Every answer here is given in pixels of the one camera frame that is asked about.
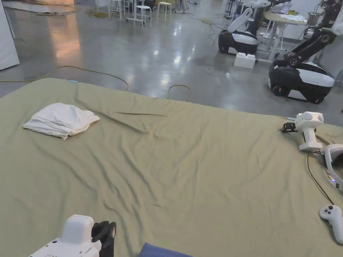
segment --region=concrete floor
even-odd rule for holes
[[[233,67],[235,57],[218,52],[208,38],[213,30],[186,15],[173,14],[172,21],[156,20],[152,29],[119,18],[95,19],[78,5],[75,14],[37,16],[8,10],[16,37],[20,64],[0,72],[0,80],[33,79],[61,65],[74,65],[110,73],[125,79],[129,92],[166,98],[168,88],[184,84],[192,89],[189,102],[245,112],[294,117],[299,112],[324,114],[325,122],[343,126],[343,87],[336,85],[320,105],[274,96],[268,86],[269,64],[257,63],[253,70]],[[207,17],[224,27],[221,14],[226,1],[201,0],[191,5],[192,18]],[[123,82],[110,76],[61,68],[51,77],[72,79],[125,90]],[[27,83],[0,83],[4,96]],[[186,88],[174,87],[170,98],[184,100]]]

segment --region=white stool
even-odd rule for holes
[[[157,19],[158,19],[158,13],[159,13],[159,6],[163,5],[165,12],[164,12],[164,20],[167,20],[167,7],[170,7],[170,20],[172,20],[172,4],[171,3],[166,3],[166,2],[159,2],[157,6]]]
[[[117,2],[117,9],[111,9],[111,1]],[[119,17],[121,19],[121,0],[108,0],[108,18],[111,18],[111,12],[119,12]]]
[[[144,23],[146,24],[146,17],[147,16],[150,19],[150,27],[151,27],[151,8],[149,6],[146,6],[146,5],[138,5],[136,7],[141,9],[141,14],[137,14],[137,15],[141,15],[141,17],[142,17],[142,27],[143,27],[143,17],[144,17]],[[146,15],[146,13],[145,13],[145,11],[148,9],[150,10],[150,16]]]
[[[125,16],[125,9],[128,8],[129,14],[130,14],[130,4],[132,4],[132,13],[133,13],[133,0],[124,0],[124,16]]]

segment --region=white table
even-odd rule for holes
[[[277,51],[277,47],[278,47],[278,45],[280,43],[280,38],[283,35],[283,31],[285,30],[286,25],[287,24],[291,24],[291,25],[306,25],[307,23],[306,22],[292,21],[292,20],[288,20],[288,19],[285,19],[285,18],[281,18],[277,13],[272,13],[272,12],[265,12],[264,13],[264,17],[267,20],[270,20],[270,21],[274,22],[275,25],[274,25],[273,31],[272,31],[272,33],[270,35],[269,42],[268,42],[268,45],[267,45],[267,49],[259,49],[259,50],[269,52],[269,49],[270,49],[270,47],[271,47],[271,45],[273,43],[274,37],[275,37],[275,43],[274,43],[274,46],[273,46],[272,51],[270,53],[269,59],[268,60],[259,59],[259,61],[273,62],[274,59],[275,59],[275,54],[276,54],[276,51]],[[279,35],[276,34],[277,28],[280,29]]]

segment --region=blue cloth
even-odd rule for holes
[[[138,257],[192,257],[192,256],[145,243]]]

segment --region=white cloth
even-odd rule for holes
[[[287,15],[287,14],[279,14],[281,18],[291,20],[291,21],[301,21],[301,22],[307,22],[304,16],[302,15]]]
[[[23,128],[65,140],[68,136],[86,131],[90,124],[98,120],[100,118],[91,111],[80,110],[74,105],[53,103],[33,115]]]

